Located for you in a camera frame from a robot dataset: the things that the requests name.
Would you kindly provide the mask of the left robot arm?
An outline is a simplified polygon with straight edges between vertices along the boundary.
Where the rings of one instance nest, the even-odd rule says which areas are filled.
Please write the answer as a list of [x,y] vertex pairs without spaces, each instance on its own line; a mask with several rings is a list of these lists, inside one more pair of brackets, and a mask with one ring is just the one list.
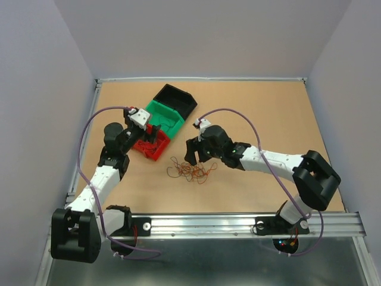
[[151,114],[140,108],[125,108],[126,127],[112,122],[104,128],[104,146],[91,179],[68,206],[56,209],[51,217],[51,256],[54,259],[93,263],[102,243],[110,240],[118,246],[114,252],[128,259],[137,249],[138,231],[146,231],[144,223],[132,219],[129,207],[111,205],[102,210],[110,192],[121,182],[129,165],[128,151],[138,140],[156,139],[148,133]]

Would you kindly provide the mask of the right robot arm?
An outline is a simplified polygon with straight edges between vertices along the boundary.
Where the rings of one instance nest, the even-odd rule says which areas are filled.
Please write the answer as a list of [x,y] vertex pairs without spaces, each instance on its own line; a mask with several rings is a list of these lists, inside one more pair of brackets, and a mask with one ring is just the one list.
[[234,142],[219,125],[211,125],[186,141],[185,161],[191,165],[212,158],[231,169],[269,173],[278,182],[295,184],[296,196],[290,196],[274,217],[275,228],[288,232],[311,211],[325,211],[341,183],[341,177],[323,156],[309,150],[292,155],[261,150],[249,143]]

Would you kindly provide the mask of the green plastic bin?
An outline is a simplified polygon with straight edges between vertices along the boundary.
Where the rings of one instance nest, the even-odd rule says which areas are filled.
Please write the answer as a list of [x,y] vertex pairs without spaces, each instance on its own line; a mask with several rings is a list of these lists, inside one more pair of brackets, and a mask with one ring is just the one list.
[[146,111],[152,114],[149,123],[151,125],[161,125],[161,130],[170,139],[173,139],[185,124],[185,120],[176,110],[155,100],[152,100],[146,106]]

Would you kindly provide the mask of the red plastic bin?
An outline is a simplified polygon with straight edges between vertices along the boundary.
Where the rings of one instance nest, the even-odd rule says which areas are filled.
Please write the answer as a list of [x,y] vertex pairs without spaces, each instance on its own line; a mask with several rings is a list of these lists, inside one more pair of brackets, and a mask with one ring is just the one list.
[[137,143],[135,143],[133,149],[142,153],[146,158],[157,161],[170,142],[171,139],[162,130],[160,130],[155,144],[150,144],[140,139]]

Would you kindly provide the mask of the black plastic bin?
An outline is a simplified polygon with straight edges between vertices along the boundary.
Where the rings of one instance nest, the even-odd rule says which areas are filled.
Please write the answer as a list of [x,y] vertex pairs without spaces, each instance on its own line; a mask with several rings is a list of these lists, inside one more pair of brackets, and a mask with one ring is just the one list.
[[153,100],[177,111],[183,120],[186,120],[198,105],[190,93],[168,83],[154,96]]

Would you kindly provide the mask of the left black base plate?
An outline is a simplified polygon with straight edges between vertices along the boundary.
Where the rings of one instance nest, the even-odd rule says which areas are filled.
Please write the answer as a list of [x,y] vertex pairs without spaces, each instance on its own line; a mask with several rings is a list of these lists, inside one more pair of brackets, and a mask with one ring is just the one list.
[[150,217],[132,217],[125,219],[121,226],[109,232],[112,237],[149,237],[151,235],[152,220]]

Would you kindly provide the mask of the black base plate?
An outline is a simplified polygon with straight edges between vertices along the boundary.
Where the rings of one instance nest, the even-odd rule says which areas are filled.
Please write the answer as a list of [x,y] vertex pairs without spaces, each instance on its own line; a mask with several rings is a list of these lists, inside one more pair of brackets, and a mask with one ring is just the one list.
[[149,237],[151,235],[152,220],[150,217],[132,217],[125,219],[121,226],[109,232],[112,237]]
[[300,223],[301,220],[291,224],[280,216],[260,216],[255,219],[252,232],[259,236],[309,234],[309,227],[303,228]]

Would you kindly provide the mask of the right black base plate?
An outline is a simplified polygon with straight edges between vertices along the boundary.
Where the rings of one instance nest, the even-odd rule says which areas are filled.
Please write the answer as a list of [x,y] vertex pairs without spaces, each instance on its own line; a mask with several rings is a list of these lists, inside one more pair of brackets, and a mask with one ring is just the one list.
[[252,232],[259,236],[309,234],[309,227],[303,228],[300,223],[301,220],[291,224],[280,216],[260,216],[255,219]]

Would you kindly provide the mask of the aluminium mounting rail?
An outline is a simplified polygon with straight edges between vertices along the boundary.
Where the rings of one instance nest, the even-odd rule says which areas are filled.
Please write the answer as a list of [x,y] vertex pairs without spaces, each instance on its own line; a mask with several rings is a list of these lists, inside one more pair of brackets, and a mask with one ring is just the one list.
[[312,238],[312,237],[365,237],[361,218],[356,213],[313,213],[308,220],[301,220],[303,228],[309,227],[307,235],[266,235],[252,232],[255,219],[260,216],[274,216],[269,213],[241,214],[133,214],[132,217],[150,217],[151,235],[140,237],[151,240],[194,240],[235,238]]

